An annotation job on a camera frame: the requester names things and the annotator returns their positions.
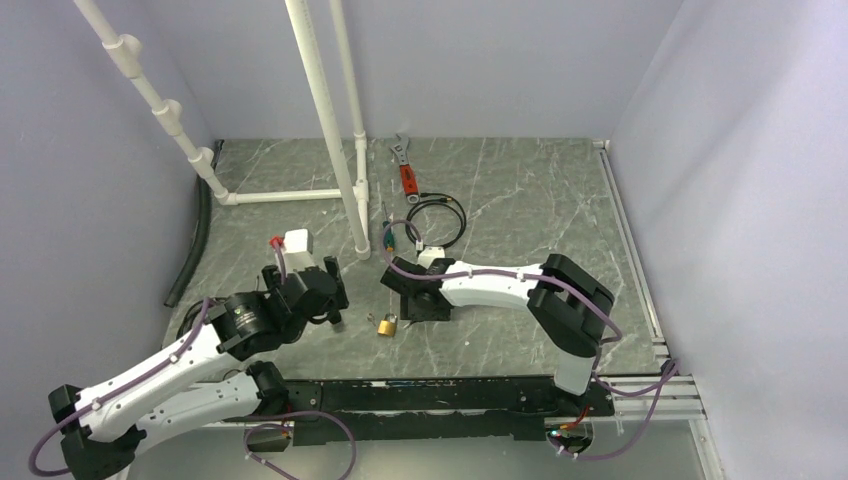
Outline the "black foam tube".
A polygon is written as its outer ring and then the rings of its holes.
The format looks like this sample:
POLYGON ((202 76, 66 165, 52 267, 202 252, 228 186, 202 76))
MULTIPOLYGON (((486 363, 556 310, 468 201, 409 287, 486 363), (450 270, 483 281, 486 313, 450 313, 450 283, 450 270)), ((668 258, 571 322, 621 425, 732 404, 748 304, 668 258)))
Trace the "black foam tube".
POLYGON ((201 178, 196 178, 197 217, 191 238, 191 245, 185 261, 179 270, 163 305, 174 308, 183 298, 204 255, 211 230, 212 193, 210 187, 201 178))

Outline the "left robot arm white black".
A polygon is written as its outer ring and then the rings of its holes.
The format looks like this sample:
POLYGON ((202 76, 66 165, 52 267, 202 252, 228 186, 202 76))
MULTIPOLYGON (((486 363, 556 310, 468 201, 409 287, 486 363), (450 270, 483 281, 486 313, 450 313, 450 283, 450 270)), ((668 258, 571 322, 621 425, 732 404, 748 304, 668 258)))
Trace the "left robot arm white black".
POLYGON ((308 324, 341 322, 349 305, 338 261, 281 274, 262 270, 263 290, 204 301, 194 326, 128 371, 49 396, 62 435, 64 473, 108 479, 152 446, 220 420, 272 420, 305 407, 261 353, 295 343, 308 324))

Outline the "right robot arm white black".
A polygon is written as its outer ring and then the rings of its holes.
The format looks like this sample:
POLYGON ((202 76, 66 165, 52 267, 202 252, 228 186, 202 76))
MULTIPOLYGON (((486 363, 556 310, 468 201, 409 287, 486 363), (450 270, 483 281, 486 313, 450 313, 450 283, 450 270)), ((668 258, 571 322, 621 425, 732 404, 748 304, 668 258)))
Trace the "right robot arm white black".
POLYGON ((460 307, 492 307, 530 314, 559 350, 551 401, 574 415, 590 399, 591 375, 607 329, 614 294, 569 257, 550 254, 518 267, 474 265, 436 258, 428 265, 396 257, 380 283, 401 296, 402 315, 415 322, 447 321, 460 307))

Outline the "white pvc pipe frame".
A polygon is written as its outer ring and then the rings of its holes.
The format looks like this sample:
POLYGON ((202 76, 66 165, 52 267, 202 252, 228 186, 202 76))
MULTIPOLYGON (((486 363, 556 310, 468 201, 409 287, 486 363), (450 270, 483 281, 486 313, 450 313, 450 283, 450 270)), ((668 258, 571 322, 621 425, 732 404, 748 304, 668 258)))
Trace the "white pvc pipe frame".
POLYGON ((371 246, 368 239, 369 185, 366 166, 368 141, 362 123, 356 80, 352 69, 352 56, 346 37, 343 9, 339 1, 332 1, 330 6, 340 55, 342 57, 351 116, 354 123, 356 176, 352 177, 350 175, 347 157, 344 154, 342 137, 329 92, 327 76, 323 67, 310 9, 305 1, 287 1, 285 3, 286 10, 293 29, 309 90, 313 98, 337 187, 335 189, 325 190, 280 191, 256 194, 240 194, 230 191, 221 183, 211 166, 211 150, 207 147, 195 145, 185 132, 181 123, 182 105, 176 100, 167 99, 159 95, 146 77, 139 61, 142 43, 132 35, 117 33, 95 2, 76 1, 74 5, 97 35, 101 41, 103 50, 110 57, 118 71, 130 81, 147 103, 151 114, 157 120, 162 130, 179 146, 195 173, 211 188, 213 197, 220 204, 235 206, 312 199, 340 199, 343 202, 357 257, 361 260, 366 260, 371 256, 371 246))

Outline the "aluminium rail right edge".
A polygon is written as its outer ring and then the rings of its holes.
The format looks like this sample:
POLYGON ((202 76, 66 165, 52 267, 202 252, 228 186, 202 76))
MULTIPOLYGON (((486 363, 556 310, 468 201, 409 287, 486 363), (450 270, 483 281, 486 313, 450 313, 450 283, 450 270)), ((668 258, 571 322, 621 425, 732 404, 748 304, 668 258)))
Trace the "aluminium rail right edge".
MULTIPOLYGON (((662 325, 657 315, 655 303, 648 286, 641 258, 636 246, 622 197, 613 173, 608 152, 607 140, 595 140, 593 149, 603 170, 611 201, 615 208, 615 219, 621 239, 627 252, 634 284, 646 321, 650 325, 654 356, 659 366, 672 359, 671 351, 664 337, 662 325)), ((625 433, 624 424, 643 421, 653 401, 657 402, 652 421, 684 423, 693 438, 693 446, 698 462, 698 470, 704 479, 725 479, 726 470, 720 459, 710 425, 706 407, 700 395, 698 385, 691 375, 678 374, 668 380, 661 395, 654 392, 639 397, 627 397, 618 394, 612 396, 616 412, 613 419, 617 422, 618 433, 625 433)))

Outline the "small brass padlock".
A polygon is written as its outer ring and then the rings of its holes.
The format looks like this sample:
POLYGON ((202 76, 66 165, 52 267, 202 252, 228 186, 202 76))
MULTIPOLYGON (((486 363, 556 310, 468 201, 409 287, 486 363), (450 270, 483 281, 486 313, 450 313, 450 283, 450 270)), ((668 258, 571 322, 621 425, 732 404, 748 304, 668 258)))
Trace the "small brass padlock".
POLYGON ((389 313, 378 323, 377 334, 384 337, 394 337, 397 331, 398 317, 389 313))

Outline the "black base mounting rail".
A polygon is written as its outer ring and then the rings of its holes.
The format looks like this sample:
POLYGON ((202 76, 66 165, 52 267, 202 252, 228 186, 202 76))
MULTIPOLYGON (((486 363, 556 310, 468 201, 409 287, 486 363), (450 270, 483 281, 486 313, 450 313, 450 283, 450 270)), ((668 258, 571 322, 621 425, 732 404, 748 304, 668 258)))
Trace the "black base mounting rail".
POLYGON ((610 394, 570 394, 550 376, 286 380, 271 362, 246 369, 256 415, 286 414, 296 446, 361 441, 510 437, 542 441, 559 420, 611 417, 610 394))

